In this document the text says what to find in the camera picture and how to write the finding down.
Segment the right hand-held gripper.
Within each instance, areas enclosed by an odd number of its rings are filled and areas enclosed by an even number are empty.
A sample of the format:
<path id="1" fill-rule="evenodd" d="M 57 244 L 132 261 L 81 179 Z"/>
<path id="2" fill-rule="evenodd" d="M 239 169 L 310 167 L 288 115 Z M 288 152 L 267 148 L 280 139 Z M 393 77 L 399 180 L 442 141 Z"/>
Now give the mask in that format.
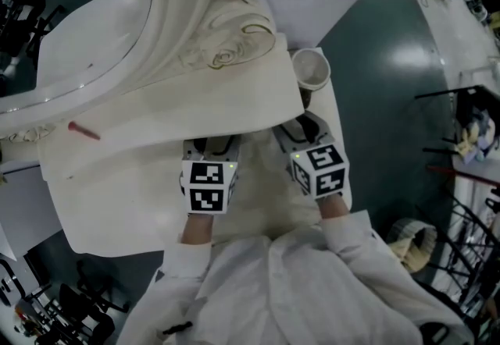
<path id="1" fill-rule="evenodd" d="M 293 180 L 311 198 L 341 193 L 347 183 L 349 163 L 344 151 L 333 142 L 327 122 L 310 111 L 295 121 L 302 129 L 298 137 L 283 125 L 273 127 L 279 148 L 289 155 Z M 304 149 L 306 144 L 318 145 Z"/>

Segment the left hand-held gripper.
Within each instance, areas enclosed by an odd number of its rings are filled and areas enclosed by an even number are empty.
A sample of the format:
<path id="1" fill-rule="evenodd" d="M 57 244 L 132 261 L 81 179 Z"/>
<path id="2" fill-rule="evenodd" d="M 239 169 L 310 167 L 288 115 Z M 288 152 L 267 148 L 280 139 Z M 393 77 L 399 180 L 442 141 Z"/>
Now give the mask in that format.
<path id="1" fill-rule="evenodd" d="M 205 159 L 208 138 L 183 141 L 183 159 Z M 237 160 L 239 136 L 212 139 L 215 160 Z M 237 162 L 182 161 L 180 185 L 184 190 L 188 214 L 224 215 L 234 193 L 238 178 Z"/>

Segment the white ornate dressing table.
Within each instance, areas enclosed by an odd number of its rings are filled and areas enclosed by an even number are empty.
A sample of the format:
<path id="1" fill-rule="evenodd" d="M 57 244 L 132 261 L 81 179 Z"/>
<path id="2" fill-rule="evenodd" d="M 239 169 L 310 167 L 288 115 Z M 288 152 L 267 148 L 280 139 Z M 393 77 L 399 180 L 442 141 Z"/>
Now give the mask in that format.
<path id="1" fill-rule="evenodd" d="M 274 1 L 209 0 L 187 43 L 150 79 L 77 114 L 0 136 L 6 155 L 39 161 L 74 251 L 120 257 L 159 251 L 175 238 L 185 220 L 183 141 L 203 137 L 244 138 L 218 238 L 318 221 L 270 134 L 303 112 Z M 70 121 L 101 139 L 69 131 Z"/>

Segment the person's left forearm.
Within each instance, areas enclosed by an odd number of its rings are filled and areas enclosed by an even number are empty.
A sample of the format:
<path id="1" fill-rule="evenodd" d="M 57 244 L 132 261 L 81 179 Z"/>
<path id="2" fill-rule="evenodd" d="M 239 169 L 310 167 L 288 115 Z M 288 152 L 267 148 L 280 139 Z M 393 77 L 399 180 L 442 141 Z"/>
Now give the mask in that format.
<path id="1" fill-rule="evenodd" d="M 198 282 L 209 267 L 212 252 L 213 215 L 190 214 L 176 242 L 166 245 L 153 286 L 183 286 Z"/>

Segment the person's right forearm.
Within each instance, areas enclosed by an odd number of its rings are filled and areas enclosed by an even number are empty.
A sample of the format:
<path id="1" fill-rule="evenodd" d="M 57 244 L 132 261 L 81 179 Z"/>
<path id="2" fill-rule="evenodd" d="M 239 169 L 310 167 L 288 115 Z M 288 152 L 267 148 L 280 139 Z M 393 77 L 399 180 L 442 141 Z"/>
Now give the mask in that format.
<path id="1" fill-rule="evenodd" d="M 415 325 L 439 322 L 462 325 L 449 307 L 428 293 L 402 267 L 374 232 L 368 212 L 351 213 L 334 194 L 318 202 L 328 247 L 365 287 Z"/>

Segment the round white bowl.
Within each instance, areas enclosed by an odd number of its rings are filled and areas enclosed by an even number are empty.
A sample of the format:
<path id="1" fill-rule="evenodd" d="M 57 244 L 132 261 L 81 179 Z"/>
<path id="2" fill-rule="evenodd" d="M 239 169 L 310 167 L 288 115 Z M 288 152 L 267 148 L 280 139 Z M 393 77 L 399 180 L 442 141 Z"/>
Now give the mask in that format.
<path id="1" fill-rule="evenodd" d="M 330 63 L 322 48 L 303 48 L 291 53 L 291 62 L 297 78 L 304 109 L 310 105 L 313 92 L 321 90 L 330 81 Z"/>

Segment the pink lipstick tube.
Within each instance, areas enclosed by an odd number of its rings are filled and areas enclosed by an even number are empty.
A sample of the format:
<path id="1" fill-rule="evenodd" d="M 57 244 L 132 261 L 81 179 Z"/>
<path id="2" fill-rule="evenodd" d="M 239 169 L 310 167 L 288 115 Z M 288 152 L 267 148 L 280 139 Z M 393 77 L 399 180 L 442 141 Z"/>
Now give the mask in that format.
<path id="1" fill-rule="evenodd" d="M 93 140 L 100 140 L 101 139 L 99 135 L 97 135 L 96 133 L 90 131 L 89 129 L 75 123 L 74 121 L 70 121 L 68 123 L 67 127 L 68 127 L 69 131 L 80 133 L 80 134 L 84 135 L 85 137 L 91 138 Z"/>

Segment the woven round basket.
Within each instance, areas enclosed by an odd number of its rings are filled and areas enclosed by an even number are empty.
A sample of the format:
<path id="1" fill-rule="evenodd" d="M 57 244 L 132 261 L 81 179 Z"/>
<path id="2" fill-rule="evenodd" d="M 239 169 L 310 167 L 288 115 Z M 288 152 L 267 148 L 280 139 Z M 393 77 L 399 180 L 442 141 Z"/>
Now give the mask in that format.
<path id="1" fill-rule="evenodd" d="M 387 234 L 387 245 L 409 273 L 422 270 L 438 241 L 437 229 L 416 219 L 399 219 Z"/>

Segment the person's white shirt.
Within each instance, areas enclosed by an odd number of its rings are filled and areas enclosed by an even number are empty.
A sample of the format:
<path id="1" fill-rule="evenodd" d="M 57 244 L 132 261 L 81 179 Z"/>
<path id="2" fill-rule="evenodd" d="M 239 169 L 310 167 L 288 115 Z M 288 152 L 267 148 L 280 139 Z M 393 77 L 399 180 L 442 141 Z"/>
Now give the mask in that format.
<path id="1" fill-rule="evenodd" d="M 367 212 L 277 239 L 174 244 L 116 345 L 473 345 Z"/>

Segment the black bin of plush toys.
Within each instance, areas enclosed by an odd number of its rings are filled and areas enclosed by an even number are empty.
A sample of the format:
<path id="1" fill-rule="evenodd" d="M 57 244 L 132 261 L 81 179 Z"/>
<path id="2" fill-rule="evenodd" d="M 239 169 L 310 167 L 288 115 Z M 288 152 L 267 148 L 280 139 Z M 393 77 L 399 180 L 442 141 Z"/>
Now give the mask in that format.
<path id="1" fill-rule="evenodd" d="M 482 162 L 500 147 L 500 95 L 485 87 L 460 91 L 455 118 L 459 128 L 455 150 L 464 164 Z"/>

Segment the oval white-framed mirror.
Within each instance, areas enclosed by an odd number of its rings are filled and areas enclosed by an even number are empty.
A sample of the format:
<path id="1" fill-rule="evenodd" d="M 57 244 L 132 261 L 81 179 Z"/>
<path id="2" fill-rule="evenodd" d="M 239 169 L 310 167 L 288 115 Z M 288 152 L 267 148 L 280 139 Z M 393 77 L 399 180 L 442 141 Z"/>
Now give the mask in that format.
<path id="1" fill-rule="evenodd" d="M 32 91 L 0 98 L 0 136 L 77 114 L 137 87 L 197 28 L 209 0 L 92 0 L 46 34 Z"/>

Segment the black office chair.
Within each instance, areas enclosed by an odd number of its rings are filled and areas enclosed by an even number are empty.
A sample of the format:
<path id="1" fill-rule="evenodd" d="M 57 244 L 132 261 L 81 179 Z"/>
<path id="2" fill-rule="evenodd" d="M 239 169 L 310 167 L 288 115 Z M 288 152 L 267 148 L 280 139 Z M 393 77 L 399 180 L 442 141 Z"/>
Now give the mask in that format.
<path id="1" fill-rule="evenodd" d="M 0 305 L 13 309 L 14 331 L 34 345 L 105 345 L 116 331 L 109 310 L 126 314 L 130 309 L 128 302 L 113 302 L 111 276 L 99 286 L 91 283 L 83 260 L 76 263 L 76 285 L 60 283 L 54 297 L 52 282 L 43 280 L 27 259 L 18 262 L 15 268 L 0 257 Z"/>

